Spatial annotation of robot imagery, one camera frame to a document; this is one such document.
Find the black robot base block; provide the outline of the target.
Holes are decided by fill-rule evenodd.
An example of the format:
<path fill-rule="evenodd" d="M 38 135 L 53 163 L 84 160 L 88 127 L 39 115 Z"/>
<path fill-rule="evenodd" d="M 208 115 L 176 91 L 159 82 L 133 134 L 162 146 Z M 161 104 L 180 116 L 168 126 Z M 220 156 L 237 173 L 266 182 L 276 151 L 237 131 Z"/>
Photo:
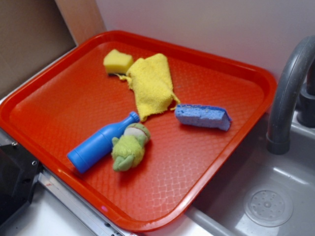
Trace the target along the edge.
<path fill-rule="evenodd" d="M 40 168 L 40 162 L 19 143 L 0 147 L 1 228 L 32 203 Z"/>

